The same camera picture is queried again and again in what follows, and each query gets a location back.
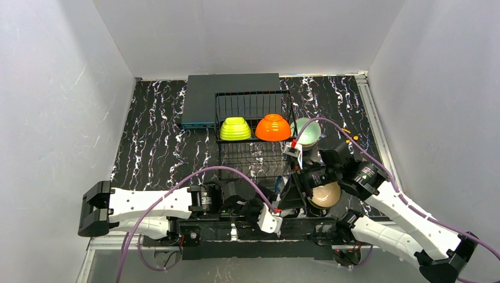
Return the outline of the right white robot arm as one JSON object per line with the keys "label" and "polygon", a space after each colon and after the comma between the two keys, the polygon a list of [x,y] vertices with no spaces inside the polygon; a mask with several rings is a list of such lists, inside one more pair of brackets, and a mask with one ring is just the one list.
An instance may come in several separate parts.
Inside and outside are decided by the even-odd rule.
{"label": "right white robot arm", "polygon": [[337,183],[341,190],[378,209],[400,229],[381,225],[350,209],[335,223],[333,235],[344,242],[378,246],[414,265],[429,282],[455,282],[469,262],[477,244],[470,232],[460,235],[418,215],[410,202],[401,200],[379,166],[357,160],[346,143],[320,150],[322,164],[303,168],[302,150],[295,141],[285,144],[284,154],[296,158],[287,187],[296,187],[302,198],[311,199],[316,187]]}

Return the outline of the dark blue beige bowl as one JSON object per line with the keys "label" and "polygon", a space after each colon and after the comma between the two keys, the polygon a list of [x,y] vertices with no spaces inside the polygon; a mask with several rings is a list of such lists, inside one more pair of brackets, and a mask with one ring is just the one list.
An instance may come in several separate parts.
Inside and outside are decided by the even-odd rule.
{"label": "dark blue beige bowl", "polygon": [[337,182],[317,186],[312,189],[312,196],[308,197],[310,204],[320,209],[335,206],[341,199],[342,190]]}

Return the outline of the blue patterned bowl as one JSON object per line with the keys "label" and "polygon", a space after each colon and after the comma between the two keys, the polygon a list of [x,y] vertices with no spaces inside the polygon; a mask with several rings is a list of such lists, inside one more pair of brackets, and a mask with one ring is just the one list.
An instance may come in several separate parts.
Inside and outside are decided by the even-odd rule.
{"label": "blue patterned bowl", "polygon": [[275,184],[275,194],[280,195],[283,188],[285,187],[287,179],[283,176],[278,176]]}

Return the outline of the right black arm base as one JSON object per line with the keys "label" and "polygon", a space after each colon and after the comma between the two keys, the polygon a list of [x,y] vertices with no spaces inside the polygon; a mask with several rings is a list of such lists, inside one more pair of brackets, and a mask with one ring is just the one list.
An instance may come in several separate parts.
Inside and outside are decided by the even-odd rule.
{"label": "right black arm base", "polygon": [[348,210],[332,225],[321,223],[315,226],[312,233],[304,236],[318,246],[330,246],[333,258],[338,267],[349,270],[365,265],[373,254],[374,246],[354,237],[355,222],[364,215],[355,210]]}

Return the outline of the green white bowl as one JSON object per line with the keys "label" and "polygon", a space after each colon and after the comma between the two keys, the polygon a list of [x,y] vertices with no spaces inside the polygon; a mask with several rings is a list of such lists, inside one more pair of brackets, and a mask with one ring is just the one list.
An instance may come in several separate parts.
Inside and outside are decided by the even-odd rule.
{"label": "green white bowl", "polygon": [[228,117],[221,126],[219,137],[225,141],[246,140],[252,137],[252,130],[243,117]]}

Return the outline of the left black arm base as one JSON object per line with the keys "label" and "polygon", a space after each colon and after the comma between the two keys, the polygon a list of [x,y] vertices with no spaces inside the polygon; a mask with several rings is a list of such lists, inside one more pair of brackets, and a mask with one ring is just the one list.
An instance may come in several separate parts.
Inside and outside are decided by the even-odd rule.
{"label": "left black arm base", "polygon": [[[202,239],[202,223],[198,219],[160,218],[159,228],[154,232],[139,235],[137,251],[148,268],[167,271],[178,265],[186,253],[186,248],[198,247]],[[155,263],[151,266],[144,258],[144,250],[151,249]]]}

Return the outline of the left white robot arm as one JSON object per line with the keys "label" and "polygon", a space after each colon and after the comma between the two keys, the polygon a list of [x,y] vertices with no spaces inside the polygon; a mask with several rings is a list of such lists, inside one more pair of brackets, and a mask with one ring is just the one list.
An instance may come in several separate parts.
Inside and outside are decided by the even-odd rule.
{"label": "left white robot arm", "polygon": [[262,232],[279,233],[282,217],[266,195],[243,179],[213,181],[166,191],[132,191],[100,181],[83,194],[78,235],[98,237],[111,231],[162,239],[178,232],[175,221],[243,217]]}

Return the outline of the orange white bowl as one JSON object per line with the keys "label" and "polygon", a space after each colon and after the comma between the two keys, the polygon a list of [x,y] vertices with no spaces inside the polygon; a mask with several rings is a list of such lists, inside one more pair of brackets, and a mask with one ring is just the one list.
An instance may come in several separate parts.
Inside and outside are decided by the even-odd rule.
{"label": "orange white bowl", "polygon": [[267,114],[255,129],[257,138],[266,142],[281,142],[291,137],[291,128],[280,114]]}

